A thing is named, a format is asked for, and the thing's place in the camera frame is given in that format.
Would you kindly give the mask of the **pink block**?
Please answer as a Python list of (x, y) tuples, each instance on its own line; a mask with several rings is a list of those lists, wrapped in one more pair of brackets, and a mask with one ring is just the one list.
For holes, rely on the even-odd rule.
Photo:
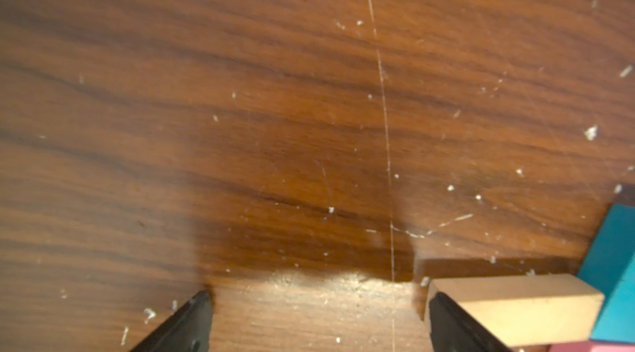
[(552, 345), (549, 352), (635, 352), (635, 344), (586, 340)]

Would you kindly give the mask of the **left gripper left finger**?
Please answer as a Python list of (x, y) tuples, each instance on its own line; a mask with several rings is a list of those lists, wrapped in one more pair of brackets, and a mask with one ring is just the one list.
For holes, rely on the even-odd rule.
[(131, 352), (208, 352), (213, 325), (213, 296), (199, 291)]

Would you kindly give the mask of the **teal block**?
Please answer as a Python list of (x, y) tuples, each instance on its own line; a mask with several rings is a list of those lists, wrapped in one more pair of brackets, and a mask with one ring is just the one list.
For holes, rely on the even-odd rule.
[(634, 208), (613, 204), (577, 277), (605, 295), (593, 340), (634, 342)]

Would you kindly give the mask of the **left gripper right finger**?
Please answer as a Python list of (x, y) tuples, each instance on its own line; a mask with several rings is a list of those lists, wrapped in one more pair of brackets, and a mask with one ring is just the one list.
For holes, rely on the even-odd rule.
[(443, 292), (428, 304), (434, 352), (511, 352), (474, 317)]

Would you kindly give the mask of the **natural wooden block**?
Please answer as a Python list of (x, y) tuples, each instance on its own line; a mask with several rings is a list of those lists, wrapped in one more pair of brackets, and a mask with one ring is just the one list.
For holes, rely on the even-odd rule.
[(605, 295), (571, 274), (433, 279), (430, 303), (442, 292), (508, 347), (588, 340)]

